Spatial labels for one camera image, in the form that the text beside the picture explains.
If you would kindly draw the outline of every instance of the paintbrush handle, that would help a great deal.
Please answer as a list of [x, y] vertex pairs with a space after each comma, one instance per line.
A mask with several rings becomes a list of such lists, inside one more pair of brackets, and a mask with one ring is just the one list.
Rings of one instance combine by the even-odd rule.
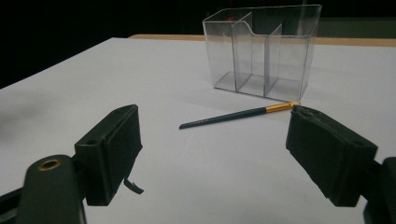
[[196, 126], [212, 124], [212, 123], [219, 123], [219, 122], [233, 120], [233, 119], [244, 119], [244, 118], [258, 116], [258, 115], [262, 115], [262, 114], [266, 114], [266, 113], [267, 113], [266, 108], [260, 107], [260, 108], [244, 110], [244, 111], [240, 111], [240, 112], [236, 112], [236, 113], [232, 113], [232, 114], [228, 114], [228, 115], [222, 115], [222, 116], [218, 116], [218, 117], [214, 117], [214, 118], [210, 118], [210, 119], [196, 120], [196, 121], [193, 121], [190, 123], [182, 124], [178, 128], [179, 129], [192, 128], [192, 127], [196, 127]]

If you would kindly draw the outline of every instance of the gold ferrule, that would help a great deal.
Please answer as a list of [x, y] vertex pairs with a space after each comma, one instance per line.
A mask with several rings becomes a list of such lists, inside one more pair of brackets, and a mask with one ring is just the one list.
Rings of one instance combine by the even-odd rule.
[[299, 105], [300, 102], [298, 101], [293, 101], [293, 102], [287, 102], [285, 104], [280, 104], [280, 105], [269, 105], [265, 107], [267, 113], [272, 113], [276, 112], [279, 110], [286, 110], [286, 109], [292, 109], [294, 105]]

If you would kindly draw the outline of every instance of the white table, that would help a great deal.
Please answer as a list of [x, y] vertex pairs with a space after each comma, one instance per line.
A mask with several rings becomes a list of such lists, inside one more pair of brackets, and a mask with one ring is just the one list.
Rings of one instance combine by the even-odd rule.
[[[318, 45], [303, 105], [396, 156], [396, 48]], [[363, 223], [335, 207], [285, 148], [290, 112], [180, 131], [181, 123], [278, 102], [214, 90], [203, 41], [112, 38], [0, 90], [0, 195], [111, 110], [139, 106], [143, 149], [109, 207], [88, 223]]]

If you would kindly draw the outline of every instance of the transparent plastic organizer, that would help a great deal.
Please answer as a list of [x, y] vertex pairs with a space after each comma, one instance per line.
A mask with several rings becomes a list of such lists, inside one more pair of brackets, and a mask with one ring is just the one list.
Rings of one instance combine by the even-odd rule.
[[203, 20], [214, 87], [301, 100], [320, 11], [320, 5], [230, 8]]

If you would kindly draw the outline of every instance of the wooden table edge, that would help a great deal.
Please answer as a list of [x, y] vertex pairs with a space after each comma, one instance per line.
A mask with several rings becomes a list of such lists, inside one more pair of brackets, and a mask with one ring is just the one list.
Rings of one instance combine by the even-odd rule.
[[[131, 35], [132, 39], [205, 41], [204, 35]], [[317, 37], [317, 45], [396, 47], [396, 39]]]

